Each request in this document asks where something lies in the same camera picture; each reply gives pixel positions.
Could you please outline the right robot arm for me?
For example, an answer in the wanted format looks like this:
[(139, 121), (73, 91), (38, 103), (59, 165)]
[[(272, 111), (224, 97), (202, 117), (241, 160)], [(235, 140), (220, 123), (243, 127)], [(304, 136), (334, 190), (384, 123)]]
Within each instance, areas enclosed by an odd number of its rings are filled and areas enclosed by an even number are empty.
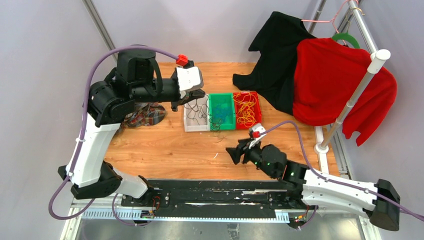
[(392, 183), (355, 181), (323, 173), (287, 158), (273, 144), (250, 145), (240, 139), (227, 147), (234, 164), (253, 163), (258, 170), (286, 186), (286, 203), (294, 209), (301, 205), (346, 211), (368, 218), (374, 226), (396, 232), (400, 229), (400, 196)]

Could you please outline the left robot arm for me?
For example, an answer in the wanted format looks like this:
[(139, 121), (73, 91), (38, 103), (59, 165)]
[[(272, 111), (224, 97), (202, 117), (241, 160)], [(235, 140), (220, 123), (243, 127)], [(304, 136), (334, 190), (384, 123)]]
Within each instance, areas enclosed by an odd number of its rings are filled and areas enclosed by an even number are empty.
[(59, 167), (58, 173), (65, 183), (72, 183), (71, 193), (78, 200), (122, 194), (146, 207), (153, 201), (147, 180), (105, 162), (108, 147), (136, 104), (170, 103), (171, 109), (177, 111), (179, 106), (205, 96), (203, 76), (185, 55), (151, 46), (130, 45), (109, 54), (117, 55), (117, 65), (98, 82), (92, 79), (105, 57), (92, 67), (75, 150), (69, 164)]

